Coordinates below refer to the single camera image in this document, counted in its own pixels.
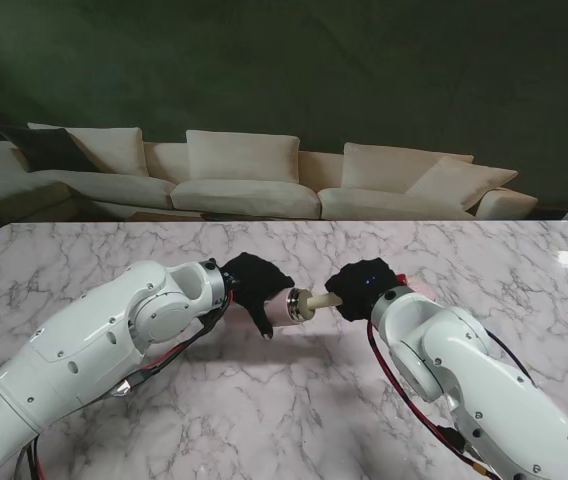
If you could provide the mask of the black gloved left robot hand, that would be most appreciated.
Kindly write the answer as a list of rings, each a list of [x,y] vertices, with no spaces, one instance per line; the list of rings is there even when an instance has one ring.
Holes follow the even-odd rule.
[[[221,267],[233,294],[233,301],[243,307],[260,334],[273,337],[273,325],[265,312],[265,303],[282,290],[292,288],[294,281],[275,264],[243,252]]]

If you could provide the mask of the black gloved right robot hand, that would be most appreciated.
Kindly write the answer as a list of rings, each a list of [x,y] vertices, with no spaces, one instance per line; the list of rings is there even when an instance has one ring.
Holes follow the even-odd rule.
[[[404,274],[396,274],[381,258],[349,263],[331,276],[325,289],[339,297],[340,315],[347,321],[370,320],[375,303],[387,291],[406,286]]]

